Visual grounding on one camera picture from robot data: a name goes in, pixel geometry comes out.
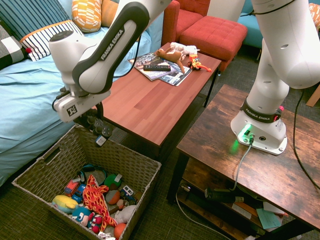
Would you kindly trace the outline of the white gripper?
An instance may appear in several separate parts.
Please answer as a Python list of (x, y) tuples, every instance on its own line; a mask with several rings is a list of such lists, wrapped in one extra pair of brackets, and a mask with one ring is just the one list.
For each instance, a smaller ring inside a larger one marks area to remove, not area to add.
[(103, 120), (104, 108), (101, 101), (110, 94), (110, 90), (105, 93), (89, 94), (84, 97), (75, 97), (68, 93), (66, 96), (54, 102), (53, 109), (57, 112), (61, 121), (69, 123), (74, 120), (76, 124), (84, 127), (87, 123), (87, 117), (82, 114), (90, 110), (93, 106), (96, 107), (97, 118)]

